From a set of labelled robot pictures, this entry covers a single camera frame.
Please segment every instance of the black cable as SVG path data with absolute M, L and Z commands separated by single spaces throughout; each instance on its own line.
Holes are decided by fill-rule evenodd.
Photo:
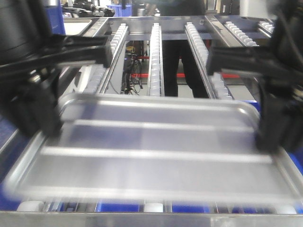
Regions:
M 109 84 L 111 85 L 112 89 L 113 89 L 118 95 L 121 94 L 121 93 L 118 93 L 118 92 L 117 92 L 117 90 L 114 88 L 114 86 L 113 86 L 113 84 L 112 84 L 111 81 L 109 81 Z
M 290 42 L 290 47 L 292 48 L 292 50 L 293 50 L 294 54 L 296 55 L 297 59 L 299 60 L 299 62 L 303 65 L 303 56 L 301 55 L 299 48 L 295 44 L 293 35 L 288 27 L 287 20 L 284 16 L 283 12 L 279 10 L 277 12 L 277 16 L 279 17 L 281 24 L 282 24 L 282 28 L 284 29 L 285 34 Z

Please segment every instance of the machine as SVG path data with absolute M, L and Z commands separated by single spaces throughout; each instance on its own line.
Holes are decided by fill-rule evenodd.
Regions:
M 55 208 L 59 199 L 70 211 L 75 202 L 96 205 L 116 198 L 119 202 L 144 199 L 143 204 L 162 204 L 162 211 L 168 214 L 0 212 L 0 222 L 300 226 L 300 215 L 220 214 L 231 207 L 236 210 L 239 204 L 242 207 L 233 213 L 245 213 L 245 206 L 254 204 L 255 214 L 264 214 L 258 208 L 272 202 L 294 205 L 302 201 L 302 174 L 281 148 L 293 152 L 302 142 L 300 1 L 277 5 L 283 11 L 275 24 L 214 15 L 98 18 L 83 37 L 50 34 L 44 16 L 37 14 L 42 5 L 31 0 L 1 4 L 0 28 L 6 40 L 0 46 L 1 114 L 23 134 L 32 136 L 9 167 L 6 190 L 22 198 L 48 200 Z M 24 19 L 16 20 L 16 14 Z M 7 18 L 16 23 L 15 29 L 4 25 Z M 33 30 L 22 29 L 23 23 L 31 24 Z M 189 41 L 212 100 L 161 97 L 165 93 L 161 40 L 171 39 L 171 34 Z M 269 40 L 269 36 L 269 46 L 258 46 L 258 40 Z M 20 37 L 27 37 L 26 42 Z M 213 42 L 209 53 L 203 39 Z M 150 41 L 147 94 L 151 97 L 104 95 L 121 88 L 126 40 Z M 285 57 L 285 49 L 293 53 Z M 62 83 L 66 77 L 71 81 L 67 71 L 82 65 L 79 86 Z M 253 107 L 230 100 L 221 71 L 236 73 L 243 81 L 258 81 L 260 120 Z M 57 90 L 66 88 L 77 92 L 60 97 L 58 105 Z M 20 131 L 4 145 L 1 155 L 17 149 L 17 139 L 23 138 Z M 157 200 L 161 196 L 165 201 Z M 174 213 L 183 200 L 190 207 L 205 202 L 205 210 L 215 208 L 203 215 Z

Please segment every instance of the metal rail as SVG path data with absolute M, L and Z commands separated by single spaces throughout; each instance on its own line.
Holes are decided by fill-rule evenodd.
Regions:
M 225 27 L 234 35 L 234 37 L 241 43 L 243 46 L 259 46 L 251 38 L 249 38 L 245 32 L 240 30 L 234 23 L 227 21 Z
M 151 31 L 147 87 L 148 96 L 164 96 L 162 36 L 159 23 L 155 23 Z
M 260 21 L 258 27 L 259 27 L 259 31 L 265 34 L 268 38 L 271 38 L 273 31 L 275 29 L 272 23 L 266 21 Z
M 106 70 L 106 72 L 104 73 L 104 76 L 103 76 L 100 84 L 98 85 L 98 89 L 97 89 L 96 93 L 101 93 L 101 94 L 105 93 L 108 83 L 113 76 L 115 67 L 118 63 L 118 60 L 119 60 L 121 54 L 125 54 L 125 53 L 122 53 L 122 49 L 125 45 L 127 33 L 128 33 L 128 26 L 126 24 L 121 24 L 110 44 L 112 53 L 113 53 L 112 63 L 110 65 L 110 67 Z
M 203 80 L 204 86 L 206 88 L 208 97 L 211 99 L 216 99 L 215 91 L 209 81 L 206 71 L 206 61 L 208 57 L 208 50 L 205 47 L 202 38 L 200 37 L 197 29 L 193 25 L 193 23 L 188 22 L 185 25 L 185 32 L 187 35 L 187 39 L 190 45 L 190 48 L 193 52 L 194 58 L 196 60 L 197 66 L 199 68 L 199 72 L 201 78 Z

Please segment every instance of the blue bin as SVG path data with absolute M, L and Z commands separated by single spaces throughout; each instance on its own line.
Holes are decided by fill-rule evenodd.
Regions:
M 207 206 L 184 206 L 172 205 L 173 213 L 209 213 L 210 210 Z
M 8 199 L 3 192 L 3 185 L 0 183 L 0 210 L 14 211 L 17 210 L 21 201 L 13 201 Z
M 115 10 L 114 17 L 129 17 L 132 15 L 132 5 L 126 5 L 126 9 L 122 9 L 121 5 L 108 5 L 107 7 Z
M 61 9 L 61 2 L 58 0 L 58 6 L 45 7 L 46 14 L 50 21 L 53 34 L 65 35 L 64 21 Z

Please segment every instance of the stainless steel tray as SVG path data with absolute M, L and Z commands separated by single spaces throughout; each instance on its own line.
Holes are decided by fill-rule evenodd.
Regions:
M 302 175 L 254 146 L 258 112 L 236 101 L 64 97 L 58 138 L 35 136 L 6 178 L 32 199 L 293 203 Z

